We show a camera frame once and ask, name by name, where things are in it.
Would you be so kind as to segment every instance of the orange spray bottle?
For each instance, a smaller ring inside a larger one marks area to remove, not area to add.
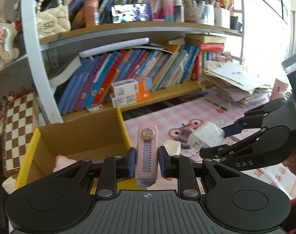
[[[99,25],[98,9],[98,0],[84,0],[85,27]]]

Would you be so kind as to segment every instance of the phone screen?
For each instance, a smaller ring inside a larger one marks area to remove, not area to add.
[[[147,3],[120,4],[111,7],[112,22],[152,21],[152,7]]]

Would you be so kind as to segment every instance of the table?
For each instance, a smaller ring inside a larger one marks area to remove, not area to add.
[[[219,104],[226,108],[228,111],[217,107],[216,105],[208,102],[206,99]],[[256,106],[249,108],[241,108],[235,104],[228,102],[225,98],[219,95],[210,95],[205,98],[199,98],[190,102],[186,102],[180,105],[169,107],[157,112],[149,113],[144,116],[140,116],[134,119],[125,121],[125,126],[132,142],[133,147],[137,144],[137,131],[138,127],[142,124],[155,124],[158,127],[158,144],[163,145],[166,139],[171,139],[168,135],[168,131],[173,128],[179,128],[182,123],[188,123],[190,119],[201,119],[202,121],[214,122],[219,127],[224,127],[232,124],[235,120],[244,116],[244,112],[252,109]],[[236,135],[238,139],[244,139],[259,129],[243,130],[241,134]],[[227,144],[234,143],[229,138]],[[202,159],[196,156],[194,149],[183,150],[182,155],[190,157],[196,162],[201,162]],[[283,190],[290,198],[296,197],[296,176],[294,176],[286,167],[282,164],[270,166],[266,168],[260,168],[256,170],[245,171],[244,173],[260,179],[266,183],[276,186]],[[203,188],[200,180],[198,179],[201,192]],[[163,189],[177,189],[176,179],[163,179],[159,173],[156,184],[149,187],[152,190]]]

